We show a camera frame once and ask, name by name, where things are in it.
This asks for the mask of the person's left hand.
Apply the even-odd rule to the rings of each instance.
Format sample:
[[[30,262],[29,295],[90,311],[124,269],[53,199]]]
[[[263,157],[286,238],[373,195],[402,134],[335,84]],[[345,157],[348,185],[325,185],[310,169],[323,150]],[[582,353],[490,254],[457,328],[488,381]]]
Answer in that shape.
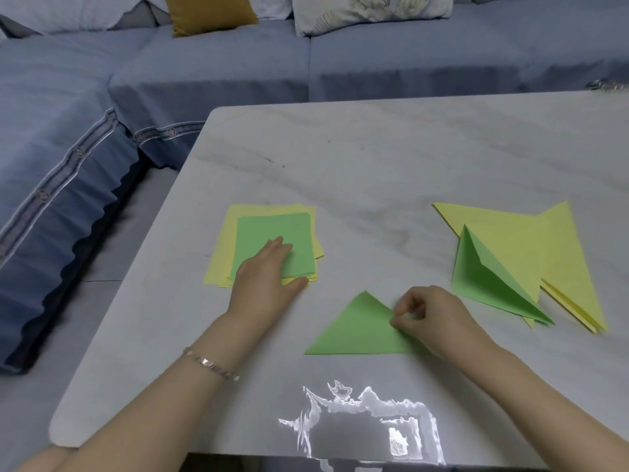
[[[226,316],[239,333],[261,339],[297,298],[283,298],[282,266],[293,249],[282,237],[269,240],[244,261],[235,276]]]

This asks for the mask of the person's right hand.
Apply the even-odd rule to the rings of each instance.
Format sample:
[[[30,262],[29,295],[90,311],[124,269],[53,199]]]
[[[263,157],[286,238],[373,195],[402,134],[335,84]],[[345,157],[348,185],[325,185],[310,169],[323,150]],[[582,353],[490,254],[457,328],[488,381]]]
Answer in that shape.
[[[408,289],[394,307],[394,316],[404,314],[419,319],[418,334],[409,336],[452,365],[464,365],[494,345],[459,297],[436,285]]]

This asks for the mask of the small green paper triangle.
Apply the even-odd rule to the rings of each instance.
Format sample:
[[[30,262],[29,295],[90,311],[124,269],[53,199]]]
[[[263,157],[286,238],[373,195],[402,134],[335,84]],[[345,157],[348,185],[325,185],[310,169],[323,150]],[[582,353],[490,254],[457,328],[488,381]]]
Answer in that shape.
[[[418,341],[392,327],[394,312],[371,293],[353,298],[304,351],[308,356],[428,354]]]

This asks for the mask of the person's left forearm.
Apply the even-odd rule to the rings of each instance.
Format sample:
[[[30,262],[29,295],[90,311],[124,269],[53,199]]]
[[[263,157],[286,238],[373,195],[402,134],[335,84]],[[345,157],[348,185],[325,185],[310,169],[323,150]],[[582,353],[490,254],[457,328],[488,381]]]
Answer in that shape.
[[[14,472],[179,472],[224,383],[181,356],[78,449],[50,446]]]

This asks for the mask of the person's right forearm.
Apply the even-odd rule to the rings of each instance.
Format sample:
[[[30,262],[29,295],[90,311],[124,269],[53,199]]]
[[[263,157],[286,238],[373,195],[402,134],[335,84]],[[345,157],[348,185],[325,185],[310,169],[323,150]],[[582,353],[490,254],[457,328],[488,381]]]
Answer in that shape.
[[[460,369],[507,414],[552,472],[629,472],[629,442],[494,343]]]

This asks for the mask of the stack of square paper sheets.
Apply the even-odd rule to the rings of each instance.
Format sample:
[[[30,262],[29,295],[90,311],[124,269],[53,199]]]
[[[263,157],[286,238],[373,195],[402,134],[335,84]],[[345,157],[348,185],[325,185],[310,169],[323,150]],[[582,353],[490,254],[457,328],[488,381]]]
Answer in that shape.
[[[204,285],[232,287],[241,264],[269,241],[281,237],[292,245],[280,278],[284,285],[296,277],[318,279],[317,261],[325,253],[316,236],[315,206],[231,205],[211,255]]]

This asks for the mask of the large green folded paper triangle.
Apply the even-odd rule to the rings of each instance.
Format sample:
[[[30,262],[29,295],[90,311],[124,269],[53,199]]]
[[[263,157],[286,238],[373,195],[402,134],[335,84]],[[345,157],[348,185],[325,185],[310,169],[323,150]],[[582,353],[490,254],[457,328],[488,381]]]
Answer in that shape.
[[[452,274],[453,292],[528,323],[554,325],[539,305],[545,270],[542,239],[535,226],[464,224]]]

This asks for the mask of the yellow folded paper triangle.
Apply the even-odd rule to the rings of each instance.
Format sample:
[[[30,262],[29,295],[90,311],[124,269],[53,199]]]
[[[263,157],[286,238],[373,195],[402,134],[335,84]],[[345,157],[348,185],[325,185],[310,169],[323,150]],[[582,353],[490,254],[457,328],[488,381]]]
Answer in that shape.
[[[522,317],[554,325],[539,305],[547,227],[535,216],[434,203],[459,237],[452,291]]]
[[[569,203],[557,204],[537,217],[547,236],[542,289],[591,332],[608,332]]]

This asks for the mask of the blue fabric sofa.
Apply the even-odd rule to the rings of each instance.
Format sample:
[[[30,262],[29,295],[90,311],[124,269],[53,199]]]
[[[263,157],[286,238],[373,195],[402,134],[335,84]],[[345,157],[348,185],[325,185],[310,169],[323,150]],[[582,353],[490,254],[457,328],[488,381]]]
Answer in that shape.
[[[314,38],[293,19],[171,32],[0,44],[0,374],[31,368],[148,159],[181,169],[212,110],[629,82],[629,0],[492,0]]]

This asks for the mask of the white floral cushion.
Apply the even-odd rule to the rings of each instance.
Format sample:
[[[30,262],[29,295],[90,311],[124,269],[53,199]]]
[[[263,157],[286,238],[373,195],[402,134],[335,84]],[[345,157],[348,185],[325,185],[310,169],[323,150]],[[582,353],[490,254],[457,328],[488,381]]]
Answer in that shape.
[[[295,33],[314,37],[357,24],[449,18],[454,0],[292,0]]]

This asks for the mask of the mustard yellow cushion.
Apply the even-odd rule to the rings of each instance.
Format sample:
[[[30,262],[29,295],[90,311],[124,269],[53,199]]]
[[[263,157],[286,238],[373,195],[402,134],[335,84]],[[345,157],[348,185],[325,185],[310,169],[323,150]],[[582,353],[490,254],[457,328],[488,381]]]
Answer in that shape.
[[[249,0],[165,0],[174,38],[258,24]]]

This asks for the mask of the shiny silver metal object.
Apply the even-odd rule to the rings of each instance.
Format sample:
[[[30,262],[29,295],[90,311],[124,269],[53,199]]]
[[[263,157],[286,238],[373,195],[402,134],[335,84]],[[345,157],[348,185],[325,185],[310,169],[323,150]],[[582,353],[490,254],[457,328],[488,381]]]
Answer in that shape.
[[[629,92],[629,82],[621,82],[617,80],[601,78],[588,82],[585,86],[585,89],[588,91],[605,93]]]

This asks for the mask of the light grey cushion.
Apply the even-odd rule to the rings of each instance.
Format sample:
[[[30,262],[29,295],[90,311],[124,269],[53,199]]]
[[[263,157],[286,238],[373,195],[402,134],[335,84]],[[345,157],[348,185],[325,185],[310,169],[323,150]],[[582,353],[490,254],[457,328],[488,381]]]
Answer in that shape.
[[[0,30],[10,38],[156,25],[145,0],[0,0]]]

